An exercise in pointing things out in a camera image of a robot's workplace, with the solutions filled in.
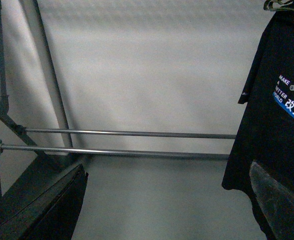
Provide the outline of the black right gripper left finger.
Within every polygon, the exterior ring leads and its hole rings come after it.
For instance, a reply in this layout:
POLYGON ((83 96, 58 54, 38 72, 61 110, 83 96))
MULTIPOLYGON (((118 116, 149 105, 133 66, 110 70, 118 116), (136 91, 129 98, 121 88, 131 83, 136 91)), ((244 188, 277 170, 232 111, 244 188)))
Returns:
POLYGON ((86 191, 88 173, 77 165, 0 225, 0 240, 70 240, 86 191))

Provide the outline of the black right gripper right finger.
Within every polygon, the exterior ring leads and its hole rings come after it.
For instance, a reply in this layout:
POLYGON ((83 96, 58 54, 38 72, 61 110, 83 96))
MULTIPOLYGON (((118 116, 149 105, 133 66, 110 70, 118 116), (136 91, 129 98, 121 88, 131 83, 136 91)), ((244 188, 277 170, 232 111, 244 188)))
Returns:
POLYGON ((253 161, 251 187, 273 234, 278 240, 294 240, 294 181, 253 161))

